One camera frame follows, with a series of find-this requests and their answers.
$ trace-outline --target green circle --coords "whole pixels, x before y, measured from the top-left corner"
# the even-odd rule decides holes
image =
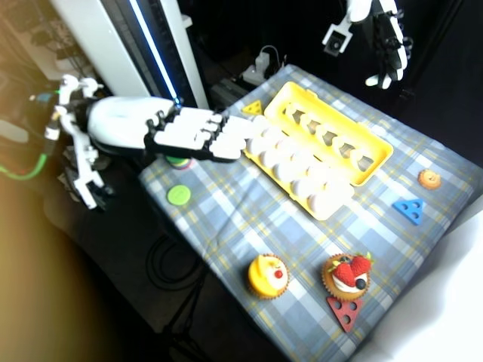
[[[176,185],[170,188],[167,198],[170,204],[181,206],[191,198],[191,191],[185,185]]]
[[[166,156],[166,161],[168,161],[170,164],[174,164],[174,165],[183,164],[183,163],[187,162],[188,160],[189,160],[188,158]]]

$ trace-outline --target plaid tablecloth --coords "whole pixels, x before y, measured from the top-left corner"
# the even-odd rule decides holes
[[[261,100],[266,107],[286,81],[295,81],[394,146],[394,155],[367,182],[355,188],[348,206],[318,222],[295,204],[255,164],[195,161],[174,170],[158,159],[142,175],[155,202],[248,311],[292,360],[345,360],[408,284],[470,196],[480,191],[483,170],[441,143],[373,109],[296,66],[277,75],[230,107]],[[417,182],[430,168],[441,174],[440,189]],[[166,199],[176,184],[192,191],[188,204]],[[422,198],[421,225],[405,219],[392,204]],[[336,253],[366,253],[376,262],[354,328],[344,333],[325,298],[320,277],[324,261]],[[280,256],[291,270],[288,291],[261,301],[246,287],[247,268],[260,253]]]

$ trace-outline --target red triangle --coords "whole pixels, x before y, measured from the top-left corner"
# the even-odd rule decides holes
[[[350,332],[355,320],[357,319],[357,314],[359,313],[359,309],[362,307],[363,301],[361,299],[357,299],[352,300],[351,302],[341,302],[333,296],[328,296],[327,303],[329,303],[329,306],[332,308],[332,311],[337,317],[340,326],[342,326],[346,333]],[[350,308],[351,303],[355,304],[354,310]]]

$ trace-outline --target yellow egg carton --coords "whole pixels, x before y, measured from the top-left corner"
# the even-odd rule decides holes
[[[364,185],[393,152],[364,125],[292,81],[285,83],[264,115],[317,159],[341,171],[353,186]]]
[[[245,154],[317,220],[326,220],[354,195],[349,180],[262,115]]]

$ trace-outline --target strawberry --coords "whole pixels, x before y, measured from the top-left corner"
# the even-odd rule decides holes
[[[333,271],[333,275],[349,287],[355,287],[354,273],[347,263],[340,263]]]
[[[357,255],[352,258],[350,268],[355,277],[369,272],[371,270],[371,260],[362,255]]]

